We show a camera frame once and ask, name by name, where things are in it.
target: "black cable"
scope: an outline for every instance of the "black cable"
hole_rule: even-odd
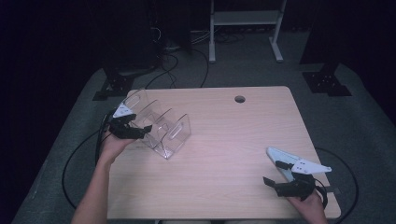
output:
[[[105,142],[105,140],[113,133],[109,133],[108,135],[106,135],[106,137],[103,138],[102,143]]]
[[[105,114],[103,119],[102,119],[102,122],[101,122],[101,125],[100,125],[100,128],[99,128],[99,132],[98,132],[98,137],[96,139],[95,166],[96,166],[96,163],[99,160],[100,147],[101,147],[102,141],[103,141],[102,137],[103,137],[103,133],[104,133],[104,130],[105,130],[105,126],[106,126],[107,121],[108,121],[108,117],[110,117],[113,113],[114,113],[113,110],[110,111],[109,113]]]
[[[207,59],[206,55],[204,53],[202,53],[200,50],[198,50],[198,49],[192,49],[192,50],[197,51],[198,53],[202,54],[204,56],[204,58],[205,58],[205,61],[206,61],[205,78],[204,78],[204,81],[202,81],[201,86],[200,86],[200,88],[202,88],[204,86],[205,82],[206,82],[207,75],[209,74],[209,60]]]
[[[167,55],[167,54],[165,54],[165,55],[166,55],[166,56],[174,57],[174,58],[176,58],[176,60],[178,61],[178,58],[177,58],[176,56],[174,56],[174,55]],[[172,86],[173,86],[174,89],[176,89],[176,88],[177,88],[177,87],[176,87],[177,78],[175,77],[175,75],[173,75],[173,74],[171,73],[171,70],[166,69],[163,65],[162,65],[162,68],[163,68],[163,70],[164,70],[165,72],[167,72],[169,78],[171,78],[171,80],[172,80],[172,83],[171,83],[171,85],[169,86],[169,89],[171,89]]]
[[[66,200],[70,203],[70,205],[76,209],[77,207],[72,203],[72,201],[69,198],[69,195],[67,194],[66,191],[66,187],[64,185],[64,176],[66,174],[66,170],[67,170],[67,166],[70,162],[70,160],[73,158],[73,155],[78,151],[79,148],[81,148],[82,145],[84,145],[85,142],[87,142],[90,138],[92,138],[94,135],[96,135],[99,132],[99,130],[95,131],[94,133],[92,133],[90,136],[88,136],[87,138],[84,139],[84,141],[82,141],[77,147],[76,149],[74,149],[74,151],[72,152],[72,154],[69,156],[69,158],[67,159],[66,164],[64,165],[64,171],[62,172],[62,190],[64,191],[64,197],[66,198]]]
[[[242,41],[245,39],[245,36],[243,35],[243,33],[240,35],[242,36],[241,38],[239,38],[236,35],[228,35],[228,34],[220,33],[220,34],[216,35],[215,41],[217,44],[231,45],[231,44],[234,44],[236,42],[239,42],[239,41]]]
[[[322,200],[323,200],[323,202],[322,202],[322,204],[323,204],[323,209],[325,209],[326,206],[327,206],[327,203],[329,202],[329,199],[327,198],[327,190],[326,190],[326,188],[324,187],[323,183],[322,183],[320,180],[318,180],[318,179],[315,178],[315,181],[318,181],[319,184],[321,185],[321,187],[320,187],[320,186],[315,186],[315,189],[316,189],[317,191],[319,191],[319,193],[321,193],[321,195],[322,195]]]
[[[331,152],[330,150],[324,149],[324,148],[322,148],[322,147],[315,147],[315,149],[316,149],[316,150],[320,150],[320,151],[327,152],[327,153],[333,155],[335,158],[337,158],[341,163],[343,163],[343,164],[345,165],[345,167],[348,169],[348,171],[350,172],[350,174],[352,175],[353,182],[354,182],[354,184],[355,184],[355,191],[356,191],[356,193],[355,193],[355,199],[354,199],[354,201],[353,201],[353,204],[352,204],[352,205],[350,206],[350,208],[346,211],[346,213],[345,213],[342,217],[340,217],[340,219],[337,220],[336,223],[338,224],[338,223],[341,223],[344,219],[346,219],[346,218],[350,215],[350,213],[353,211],[353,209],[355,209],[356,204],[358,203],[358,199],[359,199],[359,184],[358,184],[358,180],[356,179],[356,176],[355,176],[355,174],[353,173],[352,169],[347,165],[347,163],[346,163],[343,159],[341,159],[341,157],[339,157],[339,156],[336,155],[335,153]]]
[[[174,70],[174,69],[177,67],[177,65],[178,65],[178,58],[177,58],[176,56],[172,55],[172,54],[168,54],[168,56],[171,56],[171,57],[173,57],[174,59],[176,59],[176,63],[175,63],[170,69],[164,71],[163,73],[160,73],[158,76],[156,76],[155,78],[153,78],[153,79],[146,85],[146,87],[145,87],[146,90],[149,88],[149,85],[151,85],[151,83],[152,83],[153,81],[155,81],[155,79],[157,79],[157,78],[159,78],[159,77],[161,77],[161,76],[163,76],[163,75],[169,73],[170,71]]]

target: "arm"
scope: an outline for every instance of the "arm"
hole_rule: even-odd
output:
[[[119,139],[109,132],[103,142],[102,154],[96,164],[87,191],[79,203],[72,223],[90,224],[107,222],[107,196],[111,164],[133,139]]]
[[[303,202],[298,197],[287,198],[297,209],[303,218],[310,224],[327,224],[322,201],[318,193],[314,190]]]

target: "shelf leg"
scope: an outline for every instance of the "shelf leg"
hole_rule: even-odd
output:
[[[209,40],[209,62],[216,61],[215,53],[215,4],[214,0],[210,3],[210,40]]]
[[[276,27],[275,27],[275,33],[274,36],[271,36],[270,39],[270,43],[271,43],[271,47],[273,49],[273,52],[275,54],[276,57],[276,61],[278,63],[282,63],[283,62],[283,57],[282,54],[280,53],[279,47],[277,46],[277,37],[279,36],[279,31],[280,31],[280,25],[282,24],[282,20],[283,20],[283,15],[285,13],[285,7],[286,7],[286,3],[288,1],[287,0],[283,0],[282,2],[282,6],[279,10],[279,13],[277,14],[277,19],[276,19]]]

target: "white metal shelf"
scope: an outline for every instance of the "white metal shelf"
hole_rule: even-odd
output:
[[[278,63],[283,62],[282,54],[276,43],[282,23],[287,0],[282,0],[280,10],[266,11],[218,11],[215,12],[214,0],[211,1],[210,13],[210,41],[209,41],[209,61],[216,61],[215,53],[215,26],[217,25],[261,25],[274,24],[276,26],[274,35],[269,37],[272,50]]]

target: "cable on floor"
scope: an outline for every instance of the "cable on floor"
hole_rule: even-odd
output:
[[[322,147],[315,147],[315,149],[319,150],[319,151],[324,151],[326,153],[329,153],[329,154],[333,155],[335,158],[337,158],[341,163],[343,163],[345,165],[345,167],[348,169],[348,171],[350,172],[350,174],[352,175],[353,183],[355,184],[355,199],[353,201],[353,204],[349,207],[349,209],[346,211],[346,213],[335,222],[335,223],[338,224],[338,223],[341,223],[342,221],[344,221],[352,213],[352,211],[356,207],[356,204],[358,203],[358,199],[359,199],[359,184],[358,184],[358,180],[356,179],[356,176],[353,173],[352,169],[348,166],[348,164],[343,159],[341,159],[341,157],[339,157],[335,153],[331,152],[330,150],[322,148]]]
[[[200,88],[202,88],[202,87],[204,86],[205,82],[206,82],[207,75],[209,74],[209,60],[207,59],[206,55],[205,55],[203,52],[201,52],[200,50],[198,50],[198,49],[192,49],[192,50],[194,50],[194,51],[196,51],[196,52],[202,54],[202,56],[204,56],[205,61],[206,61],[206,72],[205,72],[205,77],[204,77],[204,80],[202,81],[201,86],[200,86]]]
[[[159,77],[161,77],[161,76],[163,76],[163,75],[165,75],[165,74],[168,74],[170,71],[174,70],[174,69],[177,67],[177,65],[178,65],[178,58],[177,58],[176,56],[172,55],[172,54],[167,54],[167,56],[173,57],[173,58],[176,60],[175,64],[174,64],[170,69],[165,70],[164,72],[160,73],[158,76],[156,76],[155,78],[153,78],[153,79],[146,85],[146,87],[145,87],[146,90],[149,88],[149,85],[151,85],[151,83],[154,82],[157,78],[159,78]]]
[[[66,174],[66,170],[67,170],[67,166],[69,165],[69,162],[72,160],[74,154],[82,147],[82,145],[84,145],[90,138],[92,138],[94,135],[96,135],[97,133],[99,133],[99,130],[95,131],[94,133],[92,133],[91,135],[89,135],[87,138],[85,138],[72,152],[72,154],[69,156],[69,158],[67,159],[66,164],[64,165],[64,171],[62,172],[62,190],[64,192],[64,197],[66,198],[67,202],[74,208],[76,209],[77,207],[73,204],[73,202],[71,201],[69,195],[67,194],[66,191],[66,186],[64,184],[64,177]]]

